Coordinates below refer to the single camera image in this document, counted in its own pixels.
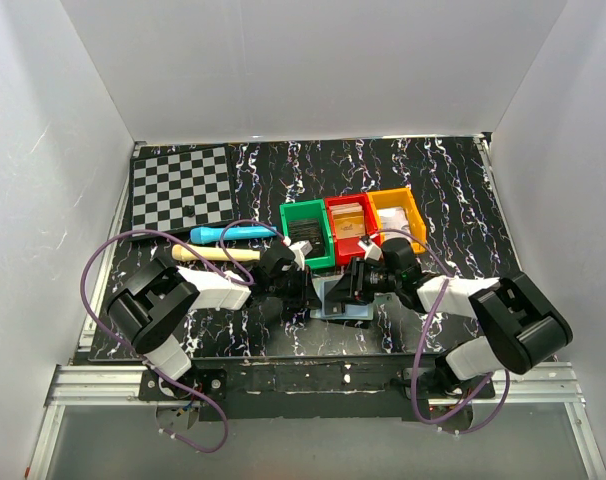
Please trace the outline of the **green card holder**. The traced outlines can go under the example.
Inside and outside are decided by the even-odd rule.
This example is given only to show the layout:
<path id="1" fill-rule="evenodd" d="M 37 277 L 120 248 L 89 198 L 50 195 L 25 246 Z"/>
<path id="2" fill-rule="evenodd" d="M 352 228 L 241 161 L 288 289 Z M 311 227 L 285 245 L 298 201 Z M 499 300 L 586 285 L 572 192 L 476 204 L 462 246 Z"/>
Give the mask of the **green card holder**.
<path id="1" fill-rule="evenodd" d="M 313 286 L 319 299 L 320 308 L 310 310 L 312 319 L 336 321 L 372 321 L 374 319 L 374 304 L 355 305 L 341 302 L 332 302 L 326 299 L 326 294 L 338 283 L 339 275 L 316 277 Z"/>

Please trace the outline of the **yellow plastic bin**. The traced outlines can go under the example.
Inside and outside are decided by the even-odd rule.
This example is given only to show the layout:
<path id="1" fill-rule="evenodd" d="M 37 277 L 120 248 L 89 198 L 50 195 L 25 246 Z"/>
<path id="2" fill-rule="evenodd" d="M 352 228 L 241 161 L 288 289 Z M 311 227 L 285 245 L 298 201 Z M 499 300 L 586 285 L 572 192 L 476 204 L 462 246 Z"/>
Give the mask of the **yellow plastic bin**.
<path id="1" fill-rule="evenodd" d="M 416 254 L 426 252 L 427 230 L 410 188 L 371 191 L 367 197 L 374 213 L 376 230 L 401 230 L 413 236 L 409 239 L 394 232 L 382 233 L 376 238 L 379 245 L 391 238 L 402 238 L 411 244 Z"/>

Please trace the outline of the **green plastic bin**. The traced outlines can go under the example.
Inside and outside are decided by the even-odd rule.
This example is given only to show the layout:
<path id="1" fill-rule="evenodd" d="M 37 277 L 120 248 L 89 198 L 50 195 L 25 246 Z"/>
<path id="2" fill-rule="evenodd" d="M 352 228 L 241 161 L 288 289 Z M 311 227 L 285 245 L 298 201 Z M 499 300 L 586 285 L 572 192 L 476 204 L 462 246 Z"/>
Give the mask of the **green plastic bin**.
<path id="1" fill-rule="evenodd" d="M 293 242 L 308 241 L 312 250 L 306 264 L 312 270 L 335 267 L 334 240 L 322 199 L 280 205 L 283 233 Z"/>

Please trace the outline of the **red plastic bin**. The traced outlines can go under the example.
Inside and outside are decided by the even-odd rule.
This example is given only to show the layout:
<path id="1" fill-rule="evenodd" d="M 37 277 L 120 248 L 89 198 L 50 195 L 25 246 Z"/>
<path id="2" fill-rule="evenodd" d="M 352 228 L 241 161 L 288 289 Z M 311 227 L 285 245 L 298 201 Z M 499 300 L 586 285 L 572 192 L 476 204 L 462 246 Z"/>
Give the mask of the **red plastic bin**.
<path id="1" fill-rule="evenodd" d="M 346 266 L 353 257 L 363 257 L 362 237 L 377 230 L 369 197 L 365 193 L 324 199 L 334 241 L 335 264 Z"/>

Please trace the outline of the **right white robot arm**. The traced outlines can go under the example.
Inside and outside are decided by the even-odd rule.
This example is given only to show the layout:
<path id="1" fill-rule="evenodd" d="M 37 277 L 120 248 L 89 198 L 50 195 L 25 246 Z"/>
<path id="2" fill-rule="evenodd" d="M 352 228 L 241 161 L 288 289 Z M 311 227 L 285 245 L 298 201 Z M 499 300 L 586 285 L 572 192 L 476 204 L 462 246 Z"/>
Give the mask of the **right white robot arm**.
<path id="1" fill-rule="evenodd" d="M 422 269 L 410 243 L 392 238 L 367 243 L 365 255 L 350 260 L 326 300 L 367 305 L 378 294 L 393 293 L 406 308 L 419 313 L 469 317 L 481 327 L 480 337 L 440 356 L 421 381 L 452 392 L 481 375 L 506 369 L 525 374 L 569 345 L 573 331 L 530 277 L 449 278 Z"/>

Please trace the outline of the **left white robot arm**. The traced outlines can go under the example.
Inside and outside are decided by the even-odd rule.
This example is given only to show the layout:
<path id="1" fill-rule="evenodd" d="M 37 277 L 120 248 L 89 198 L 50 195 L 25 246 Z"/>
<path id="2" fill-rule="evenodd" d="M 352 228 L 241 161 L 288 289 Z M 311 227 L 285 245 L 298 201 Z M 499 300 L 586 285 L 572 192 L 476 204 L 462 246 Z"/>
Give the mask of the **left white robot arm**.
<path id="1" fill-rule="evenodd" d="M 135 353 L 172 380 L 183 377 L 191 360 L 174 335 L 194 310 L 238 311 L 267 298 L 291 310 L 319 309 L 322 301 L 302 251 L 277 244 L 260 255 L 250 286 L 229 270 L 220 274 L 177 266 L 159 256 L 135 273 L 110 298 L 107 314 Z"/>

